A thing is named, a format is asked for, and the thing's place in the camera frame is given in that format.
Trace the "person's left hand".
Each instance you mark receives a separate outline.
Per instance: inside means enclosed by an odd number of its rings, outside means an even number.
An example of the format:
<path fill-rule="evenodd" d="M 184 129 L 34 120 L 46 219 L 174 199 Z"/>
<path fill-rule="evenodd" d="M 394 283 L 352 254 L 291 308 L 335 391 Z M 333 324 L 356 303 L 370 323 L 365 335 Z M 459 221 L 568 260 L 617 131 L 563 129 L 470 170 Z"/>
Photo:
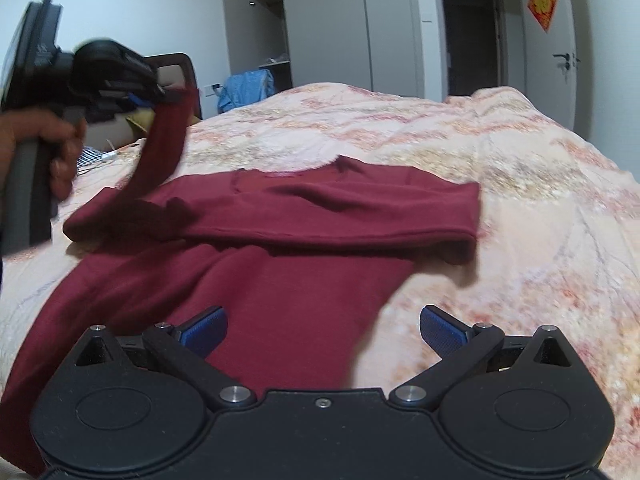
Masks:
<path fill-rule="evenodd" d="M 29 108 L 1 114 L 0 155 L 1 187 L 4 188 L 17 144 L 42 139 L 58 144 L 60 154 L 50 165 L 50 188 L 58 200 L 67 200 L 73 191 L 77 161 L 84 147 L 87 125 L 76 125 L 59 118 L 50 110 Z"/>

